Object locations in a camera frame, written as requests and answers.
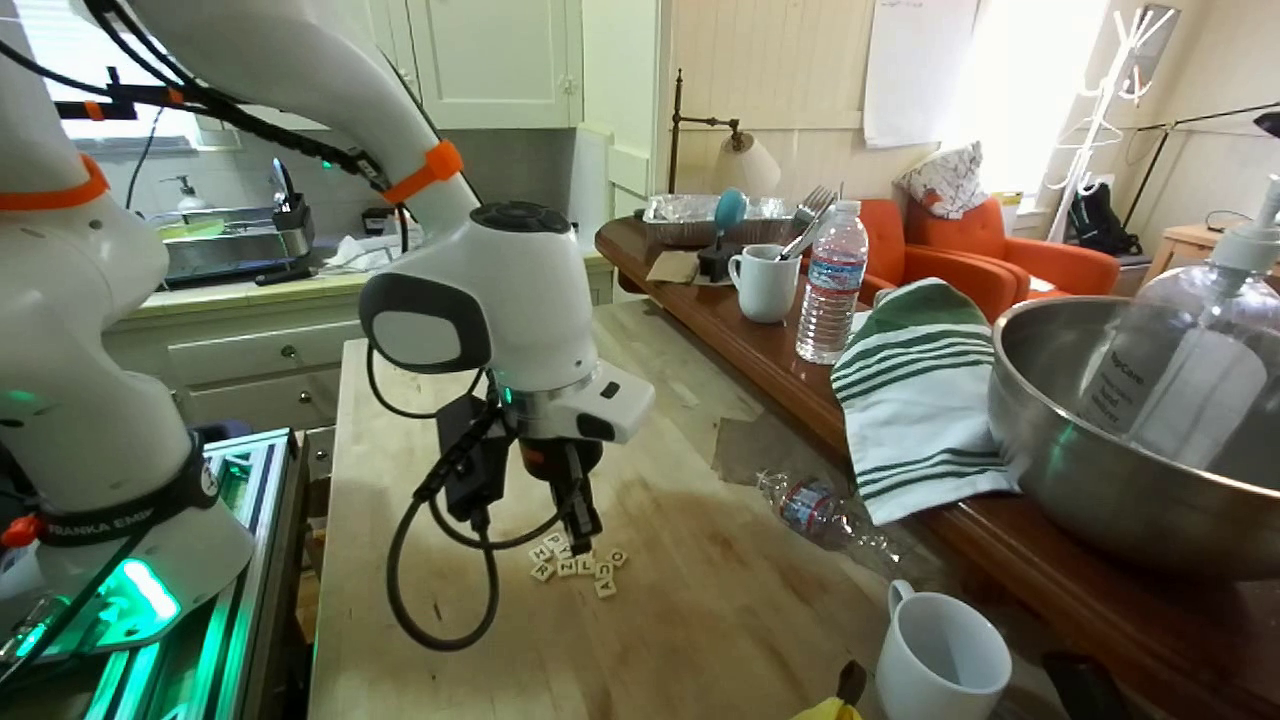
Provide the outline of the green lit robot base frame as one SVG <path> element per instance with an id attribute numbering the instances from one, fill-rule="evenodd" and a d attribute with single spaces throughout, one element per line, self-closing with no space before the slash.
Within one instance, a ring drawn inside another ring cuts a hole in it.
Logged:
<path id="1" fill-rule="evenodd" d="M 135 545 L 41 649 L 56 600 L 17 631 L 31 657 L 0 686 L 0 720 L 266 720 L 278 707 L 288 573 L 294 566 L 301 490 L 290 437 L 257 432 L 205 448 L 227 533 L 187 535 L 174 566 Z"/>

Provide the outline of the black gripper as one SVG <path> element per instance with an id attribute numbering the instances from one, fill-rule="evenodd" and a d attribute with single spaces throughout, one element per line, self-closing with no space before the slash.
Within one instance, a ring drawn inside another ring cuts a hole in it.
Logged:
<path id="1" fill-rule="evenodd" d="M 557 519 L 568 550 L 584 556 L 601 533 L 587 471 L 602 457 L 601 439 L 527 439 L 515 432 L 515 410 L 481 396 L 458 396 L 439 409 L 437 439 L 443 443 L 443 500 L 457 519 L 505 494 L 507 457 L 515 448 L 527 475 L 545 481 L 557 500 Z"/>

